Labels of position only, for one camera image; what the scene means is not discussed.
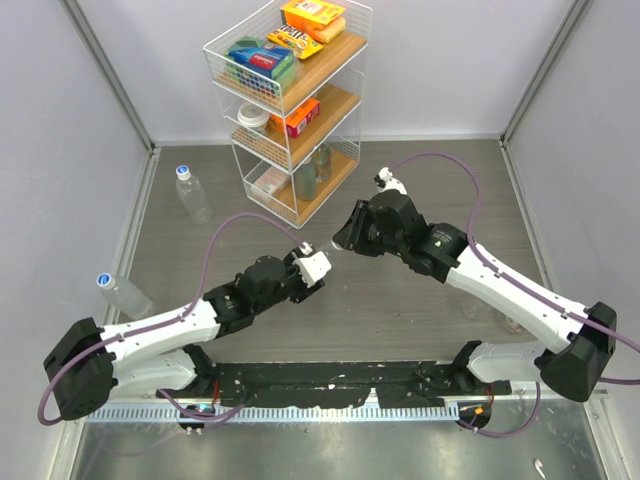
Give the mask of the clear plastic bottle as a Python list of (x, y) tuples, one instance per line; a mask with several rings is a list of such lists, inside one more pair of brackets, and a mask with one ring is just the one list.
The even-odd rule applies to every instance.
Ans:
[(333, 240), (328, 240), (325, 242), (320, 250), (325, 254), (328, 260), (334, 264), (339, 262), (345, 254), (345, 250), (337, 245)]
[(467, 298), (462, 303), (462, 313), (470, 321), (484, 321), (491, 308), (482, 300)]
[(206, 224), (211, 219), (211, 207), (195, 175), (192, 174), (187, 181), (180, 181), (176, 176), (176, 190), (187, 213), (195, 223)]

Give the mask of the blue and white bottle cap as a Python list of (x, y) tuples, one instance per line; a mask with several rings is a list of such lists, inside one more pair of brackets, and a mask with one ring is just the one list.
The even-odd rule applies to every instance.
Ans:
[(176, 168), (176, 176), (180, 181), (187, 181), (191, 178), (192, 174), (188, 166), (180, 165)]

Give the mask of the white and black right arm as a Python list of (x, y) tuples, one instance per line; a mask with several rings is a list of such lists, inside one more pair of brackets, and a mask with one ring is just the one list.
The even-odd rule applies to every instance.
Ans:
[(396, 190), (357, 201), (332, 241), (359, 255), (396, 256), (415, 273), (473, 295), (534, 336), (524, 344), (468, 342), (457, 357), (462, 363), (451, 371), (462, 394), (496, 381), (541, 381), (566, 399), (585, 402), (615, 352), (612, 307), (586, 307), (555, 294), (497, 260), (461, 229), (427, 222)]

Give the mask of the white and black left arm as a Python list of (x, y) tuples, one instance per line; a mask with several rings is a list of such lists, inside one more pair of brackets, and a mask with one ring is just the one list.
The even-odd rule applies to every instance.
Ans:
[(129, 323), (72, 324), (43, 362), (49, 384), (38, 419), (56, 402), (59, 421), (77, 420), (112, 398), (170, 390), (193, 398), (213, 387), (210, 360), (196, 344), (234, 334), (285, 301), (299, 304), (325, 284), (332, 265), (309, 245), (284, 258), (262, 256), (225, 284), (177, 309)]

